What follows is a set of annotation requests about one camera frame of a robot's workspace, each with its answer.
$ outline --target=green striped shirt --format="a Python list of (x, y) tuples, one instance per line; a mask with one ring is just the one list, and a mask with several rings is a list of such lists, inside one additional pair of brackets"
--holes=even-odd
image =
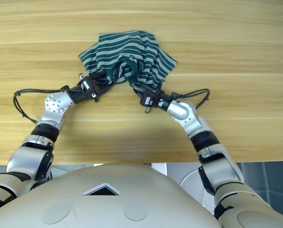
[(89, 74), (107, 72), (97, 80), (105, 86), (129, 81), (132, 87), (145, 83), (156, 88), (177, 64), (147, 31), (101, 33), (79, 59)]

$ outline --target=robotic arm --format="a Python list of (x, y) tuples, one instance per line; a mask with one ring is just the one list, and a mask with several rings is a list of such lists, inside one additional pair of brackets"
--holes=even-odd
[(53, 162), (53, 149), (64, 123), (67, 110), (85, 100), (98, 101), (98, 96), (109, 87), (96, 91), (96, 79), (100, 75), (79, 75), (79, 83), (60, 92), (49, 94), (45, 99), (45, 112), (34, 130), (12, 154), (7, 172), (0, 173), (0, 207), (31, 189), (49, 181)]
[(191, 140), (201, 167), (203, 185), (215, 197), (215, 217), (224, 228), (283, 228), (283, 215), (274, 211), (249, 186), (227, 149), (191, 102), (168, 96), (160, 89), (139, 85), (140, 104), (157, 107), (179, 122)]

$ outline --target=striped cloth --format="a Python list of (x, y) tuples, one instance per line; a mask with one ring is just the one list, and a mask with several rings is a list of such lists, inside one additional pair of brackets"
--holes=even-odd
[(99, 42), (78, 57), (88, 74), (107, 72), (97, 80), (104, 86), (128, 81), (132, 87), (145, 83), (157, 88), (177, 64), (147, 31), (101, 33)]

